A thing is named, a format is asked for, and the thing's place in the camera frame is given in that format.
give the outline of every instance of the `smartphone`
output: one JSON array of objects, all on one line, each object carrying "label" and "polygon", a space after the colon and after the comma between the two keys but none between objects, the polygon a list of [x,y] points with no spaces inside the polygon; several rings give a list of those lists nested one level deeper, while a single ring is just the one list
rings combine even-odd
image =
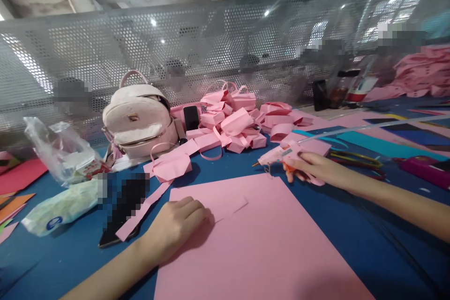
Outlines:
[{"label": "smartphone", "polygon": [[198,129],[200,120],[198,117],[198,110],[195,105],[183,108],[184,112],[184,122],[186,124],[186,130]]},{"label": "smartphone", "polygon": [[[149,190],[149,181],[145,179],[145,175],[142,175],[142,179],[126,180],[122,183],[120,197],[117,198],[115,206],[112,207],[111,218],[98,243],[99,248],[106,248],[121,242],[116,236],[116,232],[136,210],[136,205],[142,204]],[[127,240],[137,236],[140,229],[141,224],[138,224],[127,237]]]},{"label": "smartphone", "polygon": [[329,106],[327,95],[327,83],[325,80],[319,80],[313,82],[313,98],[314,98],[314,110],[325,110]]}]

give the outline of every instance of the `white backpack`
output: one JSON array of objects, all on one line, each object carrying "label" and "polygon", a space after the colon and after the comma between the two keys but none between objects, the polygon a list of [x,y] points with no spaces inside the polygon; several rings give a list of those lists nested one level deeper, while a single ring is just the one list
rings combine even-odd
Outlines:
[{"label": "white backpack", "polygon": [[[146,84],[125,87],[128,77],[133,74],[140,75]],[[103,123],[103,132],[111,142],[108,152],[112,150],[114,160],[122,154],[127,154],[130,159],[146,157],[156,144],[178,141],[169,101],[137,70],[130,70],[123,76],[119,89],[103,110]],[[170,147],[170,144],[161,145],[157,152]]]}]

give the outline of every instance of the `hand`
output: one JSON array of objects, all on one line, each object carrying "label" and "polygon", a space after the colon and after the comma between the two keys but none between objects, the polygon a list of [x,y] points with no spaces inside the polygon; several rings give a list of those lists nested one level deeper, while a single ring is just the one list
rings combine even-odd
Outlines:
[{"label": "hand", "polygon": [[141,238],[150,264],[159,265],[169,260],[209,215],[209,210],[192,197],[167,202]]},{"label": "hand", "polygon": [[304,160],[287,159],[283,168],[286,170],[286,165],[296,169],[294,172],[287,172],[287,180],[292,183],[294,176],[301,181],[308,181],[309,178],[304,173],[309,173],[316,178],[323,180],[325,183],[336,186],[344,190],[351,190],[362,184],[361,180],[365,180],[366,176],[361,175],[353,170],[333,162],[331,159],[325,158],[313,152],[303,152],[299,157]]}]

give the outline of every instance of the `plastic bag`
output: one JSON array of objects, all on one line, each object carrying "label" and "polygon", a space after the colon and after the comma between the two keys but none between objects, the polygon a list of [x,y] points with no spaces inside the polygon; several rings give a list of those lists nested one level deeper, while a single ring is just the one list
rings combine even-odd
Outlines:
[{"label": "plastic bag", "polygon": [[66,191],[38,204],[21,221],[28,232],[43,237],[61,224],[73,222],[98,202],[98,180],[72,185]]},{"label": "plastic bag", "polygon": [[68,188],[70,184],[90,180],[97,173],[109,172],[100,155],[65,122],[50,126],[52,134],[37,117],[24,117],[26,136],[34,151],[55,180]]}]

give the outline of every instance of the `table surface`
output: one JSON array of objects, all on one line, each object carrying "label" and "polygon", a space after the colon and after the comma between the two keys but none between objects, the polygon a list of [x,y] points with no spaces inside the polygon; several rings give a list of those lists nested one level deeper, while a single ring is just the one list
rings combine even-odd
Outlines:
[{"label": "table surface", "polygon": [[[428,99],[435,103],[439,99]],[[390,105],[393,113],[409,117],[423,117],[408,112],[418,104],[413,99],[382,101]],[[251,167],[257,159],[277,144],[246,150],[241,154],[224,151],[218,161],[207,161],[198,154],[192,156],[193,170],[178,178],[175,187],[224,180],[263,172]],[[349,144],[349,150],[371,157],[378,154]],[[450,192],[398,169],[388,161],[383,167],[391,184],[419,195],[450,205]],[[143,172],[142,165],[119,172],[117,181],[131,179],[131,173]],[[281,168],[272,166],[271,173],[281,176],[293,195],[319,225],[328,239],[377,299],[432,299],[435,293],[417,272],[404,251],[386,234],[383,226],[391,231],[414,256],[427,274],[442,291],[450,294],[449,245],[432,237],[378,206],[356,199],[337,188],[325,185],[311,186],[296,180],[289,184]],[[150,190],[159,186],[156,178],[150,180]],[[15,220],[20,221],[38,203],[50,198],[63,188],[50,174],[39,178],[21,194],[36,193]],[[145,232],[162,205],[169,199],[169,191],[154,205],[145,218],[140,235]],[[120,253],[129,243],[121,243],[106,249],[98,248],[98,241],[106,222],[104,210],[94,208],[72,224],[54,233],[38,238],[19,225],[11,237],[0,246],[0,289],[9,281],[22,276],[4,296],[4,299],[57,299],[83,281],[93,272]],[[124,298],[152,299],[157,271],[154,270],[137,283]]]}]

